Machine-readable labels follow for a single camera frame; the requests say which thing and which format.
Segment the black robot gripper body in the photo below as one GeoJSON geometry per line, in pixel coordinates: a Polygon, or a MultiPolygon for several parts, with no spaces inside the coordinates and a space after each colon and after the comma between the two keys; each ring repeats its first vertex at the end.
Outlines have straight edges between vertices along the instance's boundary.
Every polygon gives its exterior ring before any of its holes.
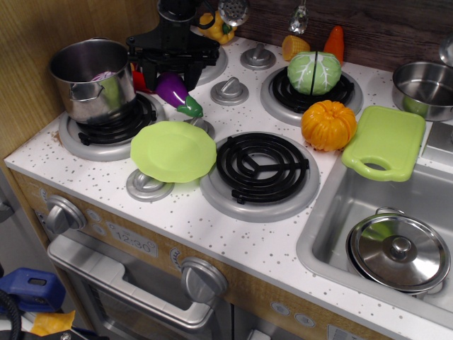
{"type": "Polygon", "coordinates": [[[143,72],[198,72],[214,66],[218,42],[191,31],[189,23],[162,19],[155,29],[128,37],[130,58],[143,72]]]}

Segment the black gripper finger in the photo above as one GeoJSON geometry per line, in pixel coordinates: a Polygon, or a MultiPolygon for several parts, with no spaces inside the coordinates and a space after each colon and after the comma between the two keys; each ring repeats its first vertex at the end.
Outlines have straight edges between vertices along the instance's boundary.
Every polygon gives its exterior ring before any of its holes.
{"type": "Polygon", "coordinates": [[[142,62],[141,65],[144,82],[148,90],[154,91],[159,76],[159,66],[155,62],[142,62]]]}
{"type": "Polygon", "coordinates": [[[192,91],[197,86],[202,70],[202,65],[188,65],[185,68],[183,81],[187,91],[192,91]]]}

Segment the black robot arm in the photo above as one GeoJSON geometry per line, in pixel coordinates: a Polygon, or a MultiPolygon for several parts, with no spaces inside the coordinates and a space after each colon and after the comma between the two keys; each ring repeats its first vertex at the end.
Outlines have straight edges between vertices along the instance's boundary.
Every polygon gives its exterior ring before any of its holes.
{"type": "Polygon", "coordinates": [[[188,91],[193,90],[203,69],[214,66],[220,44],[191,31],[191,27],[210,28],[215,20],[201,24],[196,19],[201,1],[159,1],[159,24],[155,29],[128,37],[129,59],[142,69],[145,85],[155,90],[164,72],[183,77],[188,91]]]}

